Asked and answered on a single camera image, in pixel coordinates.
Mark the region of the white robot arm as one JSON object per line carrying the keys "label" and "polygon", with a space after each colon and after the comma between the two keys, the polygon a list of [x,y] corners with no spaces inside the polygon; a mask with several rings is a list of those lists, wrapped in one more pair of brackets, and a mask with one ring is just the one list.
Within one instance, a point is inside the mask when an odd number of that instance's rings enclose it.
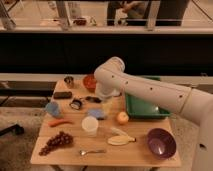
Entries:
{"label": "white robot arm", "polygon": [[126,92],[155,104],[199,126],[191,171],[213,171],[213,94],[195,88],[133,76],[125,64],[112,57],[94,72],[95,93],[109,99],[115,91]]}

